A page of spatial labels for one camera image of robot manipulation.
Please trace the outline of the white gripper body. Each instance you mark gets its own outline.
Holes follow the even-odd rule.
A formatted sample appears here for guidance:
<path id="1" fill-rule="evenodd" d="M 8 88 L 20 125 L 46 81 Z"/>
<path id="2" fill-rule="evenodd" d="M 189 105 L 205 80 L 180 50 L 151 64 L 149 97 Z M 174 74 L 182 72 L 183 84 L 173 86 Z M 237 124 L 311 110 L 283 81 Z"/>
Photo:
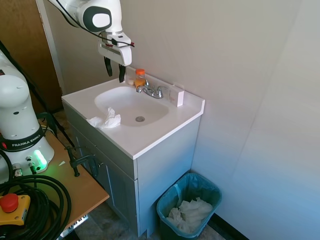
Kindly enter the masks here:
<path id="1" fill-rule="evenodd" d="M 123 32 L 101 32 L 98 42 L 98 52 L 110 60 L 129 66 L 132 63 L 132 41 Z"/>

